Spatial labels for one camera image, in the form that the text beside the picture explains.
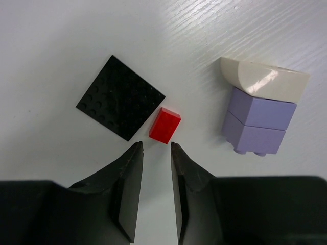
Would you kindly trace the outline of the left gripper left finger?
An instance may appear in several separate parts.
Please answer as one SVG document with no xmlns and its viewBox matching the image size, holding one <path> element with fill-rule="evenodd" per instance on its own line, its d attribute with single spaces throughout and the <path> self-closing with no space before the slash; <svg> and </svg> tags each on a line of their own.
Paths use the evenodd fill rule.
<svg viewBox="0 0 327 245">
<path fill-rule="evenodd" d="M 1 244 L 131 244 L 143 144 L 66 188 L 53 181 L 1 181 Z"/>
</svg>

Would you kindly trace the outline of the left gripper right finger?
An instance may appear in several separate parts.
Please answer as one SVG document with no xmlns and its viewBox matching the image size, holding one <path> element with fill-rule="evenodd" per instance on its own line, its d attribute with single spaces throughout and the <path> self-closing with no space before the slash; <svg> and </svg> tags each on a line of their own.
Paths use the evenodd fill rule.
<svg viewBox="0 0 327 245">
<path fill-rule="evenodd" d="M 326 244 L 326 180 L 216 177 L 171 144 L 179 244 Z"/>
</svg>

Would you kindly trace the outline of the purple lego block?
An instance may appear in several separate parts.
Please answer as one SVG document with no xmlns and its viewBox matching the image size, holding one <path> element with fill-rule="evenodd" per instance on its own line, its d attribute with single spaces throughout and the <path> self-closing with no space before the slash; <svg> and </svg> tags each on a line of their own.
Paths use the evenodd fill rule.
<svg viewBox="0 0 327 245">
<path fill-rule="evenodd" d="M 276 154 L 284 138 L 285 131 L 246 126 L 229 111 L 226 112 L 222 135 L 241 155 L 253 152 L 259 156 Z"/>
<path fill-rule="evenodd" d="M 234 87 L 227 110 L 246 126 L 286 130 L 296 107 L 295 103 L 252 97 Z"/>
</svg>

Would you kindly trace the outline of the cream rounded lego brick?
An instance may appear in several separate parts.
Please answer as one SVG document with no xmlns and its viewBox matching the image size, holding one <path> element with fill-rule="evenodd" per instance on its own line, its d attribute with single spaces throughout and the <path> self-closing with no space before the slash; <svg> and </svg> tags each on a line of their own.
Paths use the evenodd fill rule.
<svg viewBox="0 0 327 245">
<path fill-rule="evenodd" d="M 222 57 L 221 72 L 232 86 L 252 97 L 298 103 L 310 79 L 308 73 Z"/>
</svg>

